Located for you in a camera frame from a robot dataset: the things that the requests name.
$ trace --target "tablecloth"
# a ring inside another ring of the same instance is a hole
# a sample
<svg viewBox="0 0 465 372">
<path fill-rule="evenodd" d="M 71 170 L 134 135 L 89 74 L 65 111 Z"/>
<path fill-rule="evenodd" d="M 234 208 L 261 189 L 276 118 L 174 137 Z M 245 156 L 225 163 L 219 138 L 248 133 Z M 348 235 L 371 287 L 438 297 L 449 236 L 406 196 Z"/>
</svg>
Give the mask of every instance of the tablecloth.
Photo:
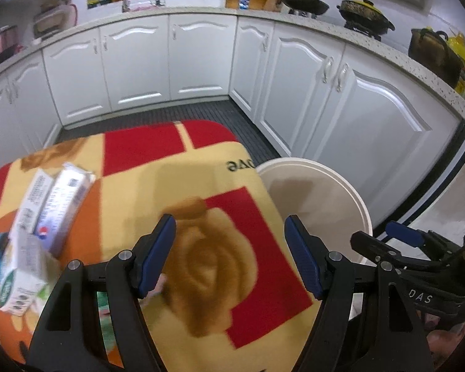
<svg viewBox="0 0 465 372">
<path fill-rule="evenodd" d="M 113 131 L 54 145 L 0 169 L 0 232 L 10 229 L 37 168 L 66 161 L 97 180 L 60 257 L 109 260 L 177 220 L 161 294 L 142 306 L 170 372 L 288 372 L 319 303 L 303 287 L 283 220 L 246 149 L 225 127 L 184 121 Z M 38 316 L 0 311 L 0 343 L 24 362 Z M 117 348 L 109 360 L 122 365 Z"/>
</svg>

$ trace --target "countertop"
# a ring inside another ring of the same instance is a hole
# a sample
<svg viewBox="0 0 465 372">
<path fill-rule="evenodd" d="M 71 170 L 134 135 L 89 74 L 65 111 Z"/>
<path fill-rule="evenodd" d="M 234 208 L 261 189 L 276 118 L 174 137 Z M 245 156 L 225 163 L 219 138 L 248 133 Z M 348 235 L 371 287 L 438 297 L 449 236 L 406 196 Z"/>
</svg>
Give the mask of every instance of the countertop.
<svg viewBox="0 0 465 372">
<path fill-rule="evenodd" d="M 448 84 L 446 84 L 437 75 L 423 67 L 416 61 L 409 58 L 402 52 L 393 49 L 375 39 L 369 38 L 363 34 L 345 29 L 333 24 L 328 24 L 322 21 L 311 18 L 299 17 L 290 14 L 280 14 L 268 11 L 256 10 L 233 10 L 230 8 L 213 8 L 213 7 L 175 7 L 175 8 L 155 8 L 149 10 L 120 13 L 109 17 L 100 18 L 77 27 L 68 29 L 67 31 L 56 34 L 55 36 L 41 42 L 37 46 L 30 46 L 20 53 L 12 56 L 2 64 L 0 64 L 0 73 L 5 71 L 11 65 L 17 63 L 28 55 L 39 51 L 40 49 L 58 42 L 64 38 L 72 36 L 76 33 L 88 31 L 88 29 L 98 28 L 100 26 L 111 24 L 114 22 L 125 21 L 131 18 L 149 17 L 153 15 L 169 15 L 169 14 L 224 14 L 237 15 L 239 17 L 252 17 L 266 19 L 286 24 L 293 24 L 304 28 L 312 29 L 316 32 L 321 32 L 341 39 L 344 42 L 352 43 L 360 48 L 365 49 L 369 53 L 375 54 L 383 58 L 387 62 L 403 70 L 407 75 L 415 78 L 420 84 L 425 86 L 434 95 L 440 98 L 444 103 L 452 108 L 454 112 L 465 120 L 465 100 L 456 93 Z"/>
</svg>

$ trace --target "kitchen cabinet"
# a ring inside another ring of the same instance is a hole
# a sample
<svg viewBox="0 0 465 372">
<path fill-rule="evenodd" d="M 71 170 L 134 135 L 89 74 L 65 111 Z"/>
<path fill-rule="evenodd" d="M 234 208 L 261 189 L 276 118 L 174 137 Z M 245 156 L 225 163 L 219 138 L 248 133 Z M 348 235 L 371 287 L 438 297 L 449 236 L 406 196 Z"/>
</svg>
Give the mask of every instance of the kitchen cabinet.
<svg viewBox="0 0 465 372">
<path fill-rule="evenodd" d="M 276 24 L 257 127 L 282 156 L 299 156 L 320 122 L 345 44 Z"/>
<path fill-rule="evenodd" d="M 116 22 L 100 35 L 112 110 L 171 99 L 167 15 Z"/>
<path fill-rule="evenodd" d="M 301 156 L 349 181 L 377 225 L 427 175 L 459 122 L 404 73 L 347 45 L 325 110 Z"/>
<path fill-rule="evenodd" d="M 239 18 L 229 95 L 253 120 L 262 81 L 267 68 L 274 22 L 256 18 Z"/>
<path fill-rule="evenodd" d="M 172 100 L 228 94 L 236 22 L 235 15 L 170 15 Z"/>
<path fill-rule="evenodd" d="M 14 110 L 6 74 L 0 75 L 0 167 L 34 151 Z"/>
<path fill-rule="evenodd" d="M 60 119 L 51 97 L 41 52 L 36 52 L 7 70 L 12 103 L 22 128 L 35 150 L 52 145 Z"/>
<path fill-rule="evenodd" d="M 62 124 L 110 112 L 99 29 L 45 47 L 43 58 Z"/>
</svg>

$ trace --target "bucket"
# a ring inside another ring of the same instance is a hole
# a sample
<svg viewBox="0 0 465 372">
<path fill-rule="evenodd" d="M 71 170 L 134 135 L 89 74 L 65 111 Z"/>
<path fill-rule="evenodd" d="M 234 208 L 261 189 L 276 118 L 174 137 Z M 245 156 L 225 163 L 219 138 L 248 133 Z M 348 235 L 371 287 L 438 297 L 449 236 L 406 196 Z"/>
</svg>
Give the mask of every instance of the bucket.
<svg viewBox="0 0 465 372">
<path fill-rule="evenodd" d="M 353 263 L 363 257 L 350 246 L 351 235 L 372 235 L 367 207 L 357 191 L 338 173 L 302 158 L 278 158 L 257 167 L 281 217 L 299 216 L 311 235 L 322 239 Z"/>
</svg>

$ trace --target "screw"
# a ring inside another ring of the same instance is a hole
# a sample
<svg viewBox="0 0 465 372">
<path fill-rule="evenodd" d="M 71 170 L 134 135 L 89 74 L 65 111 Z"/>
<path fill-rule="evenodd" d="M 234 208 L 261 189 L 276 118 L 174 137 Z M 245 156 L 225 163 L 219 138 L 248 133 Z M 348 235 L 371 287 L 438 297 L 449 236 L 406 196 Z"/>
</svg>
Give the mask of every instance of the screw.
<svg viewBox="0 0 465 372">
<path fill-rule="evenodd" d="M 341 255 L 340 252 L 329 252 L 329 258 L 332 260 L 332 261 L 340 261 L 342 258 L 343 258 L 343 255 Z"/>
<path fill-rule="evenodd" d="M 131 252 L 130 250 L 123 250 L 122 252 L 119 253 L 119 259 L 127 260 L 131 258 L 132 255 L 133 255 L 133 252 Z"/>
<path fill-rule="evenodd" d="M 383 261 L 381 263 L 381 267 L 385 271 L 391 271 L 393 269 L 393 266 L 391 265 L 391 263 L 389 261 Z"/>
<path fill-rule="evenodd" d="M 81 265 L 81 262 L 79 260 L 72 260 L 67 267 L 69 267 L 69 270 L 75 270 Z"/>
</svg>

